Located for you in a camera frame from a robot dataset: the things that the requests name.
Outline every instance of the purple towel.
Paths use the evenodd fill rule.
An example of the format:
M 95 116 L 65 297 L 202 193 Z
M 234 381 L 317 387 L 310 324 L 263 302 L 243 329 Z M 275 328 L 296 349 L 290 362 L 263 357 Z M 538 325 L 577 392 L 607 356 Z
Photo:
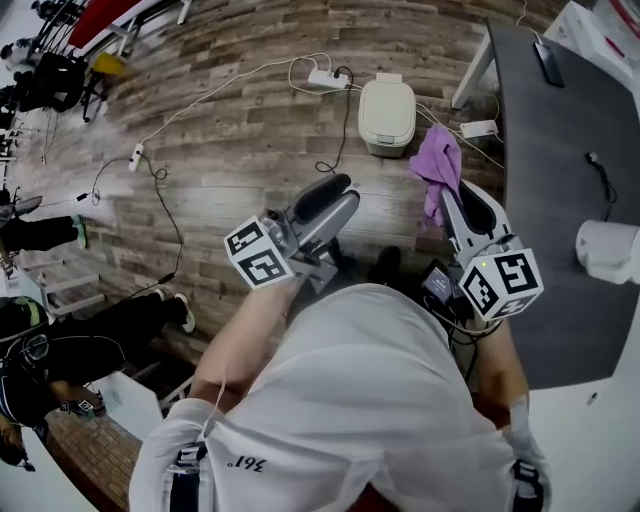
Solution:
M 424 201 L 425 224 L 429 219 L 433 219 L 436 226 L 442 226 L 442 187 L 449 187 L 459 198 L 458 187 L 462 171 L 460 146 L 449 130 L 439 124 L 432 126 L 420 144 L 418 154 L 409 160 L 409 169 L 429 182 Z

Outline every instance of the power strip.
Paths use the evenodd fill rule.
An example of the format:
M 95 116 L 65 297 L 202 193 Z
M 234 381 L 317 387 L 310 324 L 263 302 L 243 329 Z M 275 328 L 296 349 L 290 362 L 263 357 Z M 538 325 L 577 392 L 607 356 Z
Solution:
M 138 170 L 140 160 L 142 160 L 142 153 L 144 153 L 144 145 L 139 143 L 136 144 L 136 149 L 133 150 L 133 155 L 129 158 L 129 170 L 131 172 L 136 172 Z
M 461 123 L 460 130 L 462 131 L 462 136 L 465 139 L 498 135 L 498 125 L 496 125 L 496 122 L 493 119 L 488 121 Z
M 335 78 L 331 71 L 314 68 L 309 73 L 309 83 L 326 87 L 327 89 L 346 89 L 347 85 L 349 85 L 349 77 L 347 75 L 338 75 L 338 78 Z

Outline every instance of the cable connector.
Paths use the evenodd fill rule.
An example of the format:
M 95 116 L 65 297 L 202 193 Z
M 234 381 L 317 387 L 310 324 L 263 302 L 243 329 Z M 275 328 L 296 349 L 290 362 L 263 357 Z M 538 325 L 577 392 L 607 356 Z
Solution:
M 138 170 L 143 153 L 144 145 L 141 143 L 136 144 L 136 149 L 133 150 L 133 155 L 131 155 L 131 158 L 129 159 L 129 170 L 131 172 L 136 172 Z
M 166 276 L 158 279 L 158 284 L 165 284 L 168 283 L 169 281 L 171 281 L 174 277 L 176 277 L 176 273 L 175 272 L 171 272 L 170 274 L 167 274 Z

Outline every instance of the wooden floor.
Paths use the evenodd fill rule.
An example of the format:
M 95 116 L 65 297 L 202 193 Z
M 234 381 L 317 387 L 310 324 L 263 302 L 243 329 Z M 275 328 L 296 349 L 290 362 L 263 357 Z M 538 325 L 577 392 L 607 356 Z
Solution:
M 530 0 L 523 26 L 543 31 L 564 0 Z M 364 85 L 379 71 L 402 73 L 420 102 L 442 122 L 496 115 L 493 94 L 472 98 L 459 112 L 450 99 L 482 39 L 487 16 L 514 23 L 522 0 L 196 0 L 183 26 L 173 22 L 141 38 L 127 72 L 109 92 L 92 122 L 79 111 L 55 114 L 49 123 L 46 165 L 43 138 L 23 144 L 9 170 L 10 186 L 21 194 L 43 194 L 44 203 L 73 199 L 90 191 L 101 165 L 129 158 L 136 143 L 172 114 L 237 73 L 266 62 L 326 52 L 334 67 L 353 70 Z M 321 66 L 325 65 L 318 57 Z M 166 330 L 166 348 L 195 360 L 236 310 L 246 286 L 227 262 L 222 239 L 265 206 L 285 206 L 299 190 L 321 176 L 318 160 L 333 162 L 340 145 L 346 93 L 323 97 L 292 90 L 287 65 L 240 79 L 220 94 L 179 117 L 146 144 L 154 170 L 169 176 L 160 191 L 184 238 L 176 278 L 167 286 L 192 299 L 198 330 L 186 337 Z M 304 85 L 310 65 L 294 67 Z M 388 244 L 402 248 L 405 268 L 422 270 L 447 244 L 439 230 L 421 227 L 425 184 L 407 169 L 429 123 L 419 117 L 413 143 L 401 160 L 370 156 L 358 136 L 358 93 L 352 96 L 347 142 L 339 170 L 360 192 L 359 211 L 340 240 L 360 261 L 373 261 Z M 47 125 L 47 114 L 30 114 L 27 124 Z M 502 161 L 497 140 L 481 145 Z M 500 197 L 503 173 L 463 147 L 463 177 Z M 99 206 L 87 199 L 43 208 L 31 218 L 81 213 L 86 216 L 90 249 L 71 244 L 46 255 L 73 256 L 72 269 L 101 276 L 99 288 L 114 302 L 173 270 L 179 244 L 155 195 L 154 180 L 142 165 L 126 161 L 100 177 Z

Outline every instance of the white chair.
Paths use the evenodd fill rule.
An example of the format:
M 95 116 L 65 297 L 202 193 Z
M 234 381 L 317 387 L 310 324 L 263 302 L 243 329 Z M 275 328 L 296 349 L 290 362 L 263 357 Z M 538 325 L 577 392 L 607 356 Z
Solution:
M 35 278 L 30 275 L 30 272 L 55 267 L 57 265 L 64 265 L 65 263 L 65 260 L 53 260 L 46 263 L 38 263 L 22 268 L 18 267 L 14 271 L 11 278 L 7 278 L 5 276 L 5 290 L 0 290 L 0 292 L 4 291 L 5 293 L 3 295 L 6 297 L 30 297 L 41 304 L 42 307 L 44 307 L 44 309 L 47 311 L 47 313 L 50 313 L 53 316 L 68 315 L 69 313 L 73 313 L 74 311 L 78 311 L 80 309 L 93 306 L 94 304 L 104 302 L 105 296 L 104 294 L 100 293 L 86 299 L 71 302 L 70 304 L 66 304 L 64 306 L 58 307 L 51 304 L 51 302 L 49 301 L 49 294 L 51 293 L 57 293 L 63 290 L 69 290 L 71 288 L 77 288 L 79 286 L 95 283 L 100 280 L 100 276 L 98 274 L 88 274 L 86 276 L 78 277 L 75 279 L 67 279 L 65 281 L 47 284 L 44 274 L 41 274 L 40 276 L 37 276 Z

